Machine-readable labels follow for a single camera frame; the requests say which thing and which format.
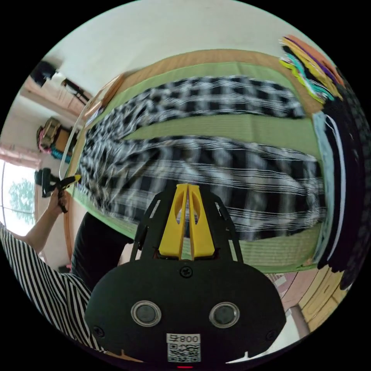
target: striped shirt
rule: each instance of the striped shirt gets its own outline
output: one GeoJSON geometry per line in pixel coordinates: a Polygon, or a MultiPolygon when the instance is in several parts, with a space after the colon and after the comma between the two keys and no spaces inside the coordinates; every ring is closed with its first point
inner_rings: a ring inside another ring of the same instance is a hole
{"type": "Polygon", "coordinates": [[[73,340],[103,351],[84,321],[91,293],[82,280],[49,267],[1,223],[0,242],[21,288],[49,323],[73,340]]]}

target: window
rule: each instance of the window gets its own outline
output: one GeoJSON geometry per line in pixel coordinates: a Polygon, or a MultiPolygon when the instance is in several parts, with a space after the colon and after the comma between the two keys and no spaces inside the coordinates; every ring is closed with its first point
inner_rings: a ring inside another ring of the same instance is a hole
{"type": "Polygon", "coordinates": [[[25,236],[35,224],[35,170],[0,160],[0,222],[25,236]]]}

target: hand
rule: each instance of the hand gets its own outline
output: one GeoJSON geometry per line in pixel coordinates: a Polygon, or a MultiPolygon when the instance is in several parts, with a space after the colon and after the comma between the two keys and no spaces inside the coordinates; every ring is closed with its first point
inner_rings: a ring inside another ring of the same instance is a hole
{"type": "Polygon", "coordinates": [[[49,204],[47,208],[47,211],[55,217],[59,216],[63,212],[61,207],[58,205],[59,201],[64,207],[66,207],[67,205],[66,192],[62,191],[62,197],[58,199],[58,190],[55,189],[52,195],[50,196],[50,200],[49,200],[49,204]]]}

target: black handle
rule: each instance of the black handle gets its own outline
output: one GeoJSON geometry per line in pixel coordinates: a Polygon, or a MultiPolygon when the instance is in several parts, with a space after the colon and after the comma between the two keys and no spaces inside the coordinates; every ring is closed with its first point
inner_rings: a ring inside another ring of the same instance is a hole
{"type": "Polygon", "coordinates": [[[62,209],[63,213],[65,214],[65,213],[68,212],[68,210],[61,204],[60,199],[61,199],[62,195],[63,195],[63,192],[59,191],[58,192],[58,206],[62,209]]]}

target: black pants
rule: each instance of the black pants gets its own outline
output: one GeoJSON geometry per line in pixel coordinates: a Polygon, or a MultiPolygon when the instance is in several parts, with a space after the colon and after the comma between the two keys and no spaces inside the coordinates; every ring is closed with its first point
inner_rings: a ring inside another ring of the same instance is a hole
{"type": "Polygon", "coordinates": [[[133,240],[86,213],[76,235],[71,273],[93,290],[107,272],[117,267],[127,243],[133,240]]]}

